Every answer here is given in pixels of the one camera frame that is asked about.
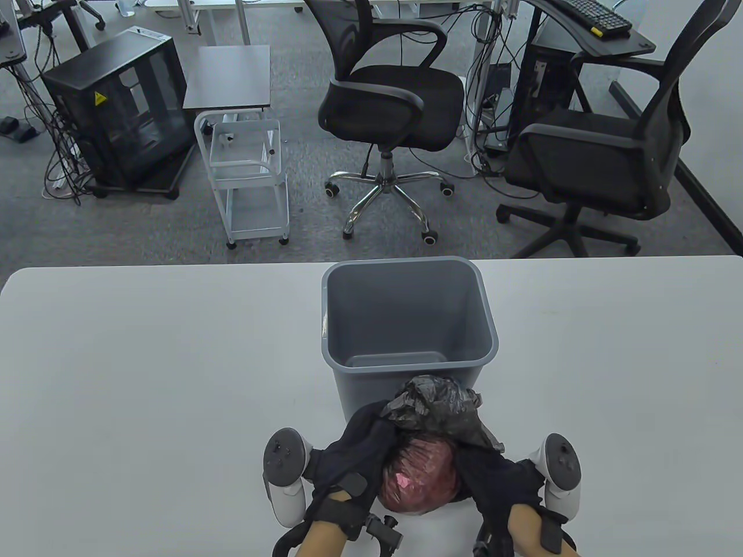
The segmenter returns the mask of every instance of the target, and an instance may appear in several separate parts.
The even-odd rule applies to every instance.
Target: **glove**
[[[343,520],[330,521],[339,524],[349,540],[358,538],[382,486],[384,463],[398,444],[398,428],[380,416],[387,402],[359,408],[341,438],[322,451],[312,472],[315,489],[305,521],[322,520],[328,509],[335,507],[337,511],[330,515],[342,516]],[[351,496],[350,501],[326,503],[328,495],[342,489]]]
[[[508,533],[508,517],[513,505],[539,508],[539,490],[545,479],[531,460],[513,462],[495,449],[460,444],[454,467],[463,484],[463,495],[475,500],[484,525],[493,537],[491,554],[512,556],[513,541]]]

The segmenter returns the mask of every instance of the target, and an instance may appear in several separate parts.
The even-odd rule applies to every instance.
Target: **black keyboard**
[[[601,39],[627,35],[632,29],[631,22],[596,0],[552,0],[552,3]]]

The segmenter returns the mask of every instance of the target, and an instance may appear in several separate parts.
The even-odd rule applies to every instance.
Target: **black mesh chair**
[[[550,229],[514,258],[529,257],[565,240],[573,255],[587,257],[583,237],[624,244],[635,255],[633,236],[577,222],[583,207],[649,220],[670,207],[670,185],[681,146],[691,128],[681,108],[678,79],[702,45],[722,29],[741,0],[704,0],[671,47],[665,62],[645,58],[573,59],[577,96],[583,112],[558,109],[528,126],[518,137],[505,168],[508,183],[541,192],[551,203],[566,203],[562,217],[525,207],[501,205],[496,217],[511,215]],[[581,64],[601,64],[642,71],[660,85],[637,120],[593,114],[577,81]]]
[[[343,237],[353,235],[356,221],[380,194],[392,193],[421,222],[423,240],[435,244],[437,235],[429,228],[428,218],[400,185],[434,179],[441,183],[446,196],[454,192],[454,187],[437,172],[397,176],[392,150],[411,147],[440,151],[456,135],[464,87],[456,75],[431,68],[447,43],[446,32],[440,25],[423,20],[373,19],[368,0],[307,0],[307,5],[325,33],[335,64],[335,77],[319,110],[320,127],[342,140],[376,145],[381,153],[376,177],[336,172],[325,184],[325,193],[331,198],[339,192],[337,180],[373,185],[351,210]],[[421,65],[374,65],[354,70],[372,46],[410,32],[436,35]]]

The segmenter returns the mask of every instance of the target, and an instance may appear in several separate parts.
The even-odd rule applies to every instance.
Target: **white wall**
[[[665,59],[700,3],[648,1],[639,30],[658,45],[649,57]],[[641,108],[658,88],[652,78],[629,70],[622,70],[619,82]],[[743,7],[681,76],[681,102],[692,127],[681,159],[743,229]]]

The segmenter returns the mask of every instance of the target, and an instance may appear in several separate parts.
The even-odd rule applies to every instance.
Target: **garbage bag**
[[[381,415],[397,427],[504,451],[477,415],[482,397],[458,381],[419,375],[405,383]]]
[[[393,512],[422,515],[459,492],[453,444],[442,437],[409,437],[383,469],[379,500]]]

